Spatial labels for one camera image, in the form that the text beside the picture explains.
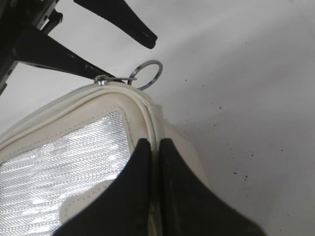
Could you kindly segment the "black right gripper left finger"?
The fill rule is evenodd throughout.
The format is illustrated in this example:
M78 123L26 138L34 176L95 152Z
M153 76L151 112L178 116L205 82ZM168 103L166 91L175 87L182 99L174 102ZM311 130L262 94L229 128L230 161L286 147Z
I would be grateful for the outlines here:
M146 236L150 204L151 145L139 139L114 182L56 236Z

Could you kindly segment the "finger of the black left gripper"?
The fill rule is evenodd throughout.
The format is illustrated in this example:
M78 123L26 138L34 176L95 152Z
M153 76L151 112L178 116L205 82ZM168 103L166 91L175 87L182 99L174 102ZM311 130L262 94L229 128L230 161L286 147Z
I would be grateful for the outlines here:
M76 0L76 4L109 21L148 49L158 39L124 0Z

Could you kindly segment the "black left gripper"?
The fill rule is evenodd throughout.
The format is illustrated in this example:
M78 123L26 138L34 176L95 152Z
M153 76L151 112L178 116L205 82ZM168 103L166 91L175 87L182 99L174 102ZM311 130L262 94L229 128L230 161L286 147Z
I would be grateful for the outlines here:
M18 62L94 79L112 74L89 63L40 31L51 31L62 22L57 0L2 0L0 2L0 92Z

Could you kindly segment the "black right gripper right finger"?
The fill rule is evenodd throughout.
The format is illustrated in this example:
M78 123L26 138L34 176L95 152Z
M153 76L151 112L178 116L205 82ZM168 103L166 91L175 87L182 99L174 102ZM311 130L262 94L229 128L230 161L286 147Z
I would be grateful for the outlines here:
M258 226L219 199L183 160L173 141L159 146L164 236L256 236Z

